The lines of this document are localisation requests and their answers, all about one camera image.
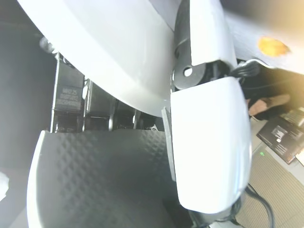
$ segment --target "gray wall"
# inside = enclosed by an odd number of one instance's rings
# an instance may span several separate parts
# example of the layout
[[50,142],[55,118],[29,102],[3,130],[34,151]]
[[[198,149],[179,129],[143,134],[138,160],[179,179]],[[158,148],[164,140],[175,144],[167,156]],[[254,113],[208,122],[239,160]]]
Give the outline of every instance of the gray wall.
[[26,206],[32,155],[50,123],[56,63],[38,41],[32,32],[0,24],[0,171],[10,179],[0,202],[0,228]]

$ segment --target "diamond pattern texture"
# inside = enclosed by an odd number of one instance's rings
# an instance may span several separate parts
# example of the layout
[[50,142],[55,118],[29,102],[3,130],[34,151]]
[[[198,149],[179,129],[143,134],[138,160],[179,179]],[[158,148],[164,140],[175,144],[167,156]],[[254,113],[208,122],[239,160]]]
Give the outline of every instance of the diamond pattern texture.
[[45,133],[36,152],[44,228],[174,227],[162,204],[177,198],[163,132]]

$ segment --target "textured surface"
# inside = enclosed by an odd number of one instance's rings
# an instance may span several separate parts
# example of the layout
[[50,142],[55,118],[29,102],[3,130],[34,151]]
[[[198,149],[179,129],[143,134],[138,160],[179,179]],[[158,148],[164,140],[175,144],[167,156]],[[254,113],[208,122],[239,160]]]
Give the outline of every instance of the textured surface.
[[[257,148],[252,160],[250,183],[272,206],[275,227],[304,227],[304,186],[284,169],[266,150]],[[268,227],[267,213],[258,201],[247,197],[237,215],[246,228]]]
[[164,133],[118,130],[43,136],[41,150],[36,150],[43,228],[174,227],[162,205],[162,200],[177,196]]

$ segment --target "orange spot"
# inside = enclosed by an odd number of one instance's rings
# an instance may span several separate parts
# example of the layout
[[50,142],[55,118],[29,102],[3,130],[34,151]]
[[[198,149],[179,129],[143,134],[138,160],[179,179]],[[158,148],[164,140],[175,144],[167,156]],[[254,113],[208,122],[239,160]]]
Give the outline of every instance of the orange spot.
[[264,55],[276,57],[289,52],[289,48],[277,39],[262,37],[258,42],[258,48]]

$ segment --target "round hole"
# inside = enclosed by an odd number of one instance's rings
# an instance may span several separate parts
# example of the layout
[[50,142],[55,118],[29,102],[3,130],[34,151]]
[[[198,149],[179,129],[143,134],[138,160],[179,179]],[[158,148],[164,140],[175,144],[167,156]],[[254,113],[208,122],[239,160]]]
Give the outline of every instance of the round hole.
[[184,76],[189,77],[190,75],[192,75],[192,68],[187,67],[186,69],[184,69]]

